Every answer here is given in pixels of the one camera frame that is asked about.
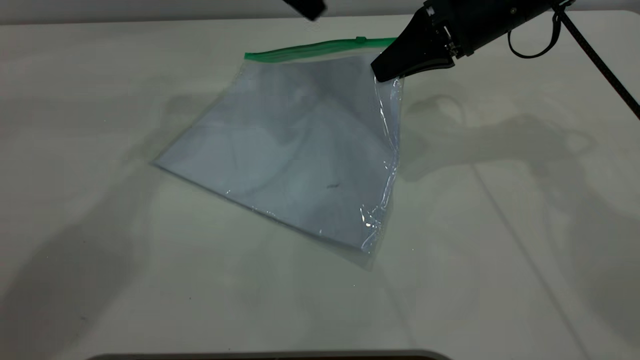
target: cable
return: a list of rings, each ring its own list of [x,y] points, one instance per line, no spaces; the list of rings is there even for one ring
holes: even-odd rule
[[[598,53],[591,47],[589,42],[582,36],[578,28],[575,27],[569,16],[564,12],[564,7],[559,6],[558,4],[553,4],[551,6],[556,15],[560,18],[560,21],[564,24],[566,29],[571,33],[575,41],[580,45],[582,50],[589,56],[589,59],[593,62],[594,65],[598,68],[598,70],[604,75],[605,79],[613,86],[615,91],[620,95],[620,97],[625,101],[627,106],[631,109],[631,111],[636,114],[638,120],[640,120],[640,104],[634,99],[634,97],[627,91],[624,85],[618,80],[618,78],[611,72],[608,66],[602,61]]]
[[[542,50],[542,52],[535,55],[523,55],[515,51],[513,49],[513,46],[511,45],[511,30],[509,30],[509,32],[507,33],[507,40],[509,42],[509,48],[511,49],[511,52],[514,53],[517,57],[523,58],[523,59],[535,59],[548,53],[549,50],[551,50],[551,48],[553,48],[556,45],[556,42],[558,42],[558,39],[560,38],[560,30],[562,29],[562,22],[560,22],[560,18],[558,17],[558,14],[554,14],[553,21],[554,21],[554,32],[553,32],[553,35],[551,36],[551,43],[549,44],[549,46],[547,46],[546,49]]]
[[[551,50],[551,48],[555,46],[556,42],[558,41],[558,38],[560,37],[561,24],[564,24],[564,26],[569,31],[569,33],[571,33],[571,35],[573,36],[575,41],[578,43],[578,45],[580,45],[582,50],[587,54],[587,56],[589,56],[589,59],[591,59],[593,64],[596,65],[598,70],[602,73],[605,79],[607,79],[609,84],[613,86],[613,88],[618,93],[618,95],[620,95],[620,97],[625,101],[627,106],[636,115],[638,120],[640,120],[640,104],[638,104],[638,102],[629,93],[629,91],[627,91],[625,86],[622,85],[620,80],[618,80],[618,78],[613,74],[611,69],[609,69],[608,66],[604,63],[604,61],[602,61],[598,53],[596,53],[596,51],[591,47],[589,42],[584,38],[584,36],[582,36],[582,33],[580,33],[578,28],[575,27],[571,19],[569,19],[569,16],[567,16],[567,14],[564,12],[564,9],[571,3],[572,3],[571,1],[552,2],[551,8],[555,12],[554,18],[553,18],[554,32],[551,37],[551,43],[549,44],[549,46],[547,46],[546,49],[542,50],[541,53],[536,55],[520,54],[517,51],[515,51],[513,49],[513,46],[511,45],[511,32],[509,31],[507,39],[509,41],[509,48],[511,49],[511,52],[513,52],[517,57],[523,58],[523,59],[533,59],[546,54],[549,50]]]

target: ziplock bag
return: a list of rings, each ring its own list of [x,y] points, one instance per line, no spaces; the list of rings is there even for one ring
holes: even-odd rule
[[[392,40],[246,54],[233,85],[155,164],[368,252],[396,176],[402,92],[399,79],[377,82],[369,64]]]

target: white table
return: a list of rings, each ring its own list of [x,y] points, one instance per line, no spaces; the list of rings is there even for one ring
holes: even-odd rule
[[[640,17],[572,13],[640,96]],[[545,14],[514,34],[544,48]],[[563,30],[405,82],[365,259],[149,165],[245,51],[409,16],[0,27],[0,358],[427,349],[640,357],[640,122]]]

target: black object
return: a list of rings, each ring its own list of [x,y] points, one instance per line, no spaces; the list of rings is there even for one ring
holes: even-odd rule
[[[573,21],[569,19],[569,16],[564,12],[566,5],[553,4],[553,9],[556,12],[556,16],[560,18],[560,21],[564,24],[566,29],[571,33],[575,41],[580,45],[582,50],[589,56],[589,59],[593,62],[602,75],[607,79],[609,84],[613,86],[615,91],[625,101],[627,106],[634,112],[638,120],[640,120],[640,104],[634,99],[634,97],[627,91],[624,85],[618,80],[618,78],[611,72],[609,67],[602,61],[598,53],[591,47],[589,42],[582,36],[578,28],[575,27]]]
[[[316,20],[326,10],[323,0],[284,0],[284,2],[311,21]]]
[[[549,52],[560,37],[561,24],[576,39],[598,70],[640,120],[640,104],[589,45],[564,12],[575,0],[427,0],[409,25],[372,63],[378,81],[454,66],[453,57],[470,56],[476,49],[508,33],[509,48],[531,59]],[[551,43],[536,55],[523,55],[511,45],[511,30],[546,10],[555,11]]]
[[[371,67],[378,81],[451,67],[454,56],[470,56],[550,8],[548,0],[427,0]]]
[[[554,14],[553,22],[554,22],[554,30],[553,30],[553,34],[551,35],[551,42],[549,43],[549,46],[547,46],[547,48],[545,48],[544,50],[542,50],[541,52],[535,55],[523,55],[515,51],[515,49],[513,49],[513,45],[511,45],[511,30],[509,30],[509,33],[507,35],[507,42],[509,43],[509,48],[511,49],[511,52],[514,53],[517,57],[523,58],[523,59],[535,59],[548,53],[549,50],[553,49],[553,47],[556,46],[556,43],[560,38],[560,30],[562,30],[562,22],[560,21],[560,16],[558,13]]]

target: table surface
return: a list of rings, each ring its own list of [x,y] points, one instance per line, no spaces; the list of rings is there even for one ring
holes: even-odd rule
[[[543,49],[550,13],[514,33]],[[571,13],[640,94],[640,17]],[[397,35],[409,16],[0,27],[0,357],[426,349],[640,356],[640,122],[563,30],[404,84],[367,258],[149,161],[245,51]]]

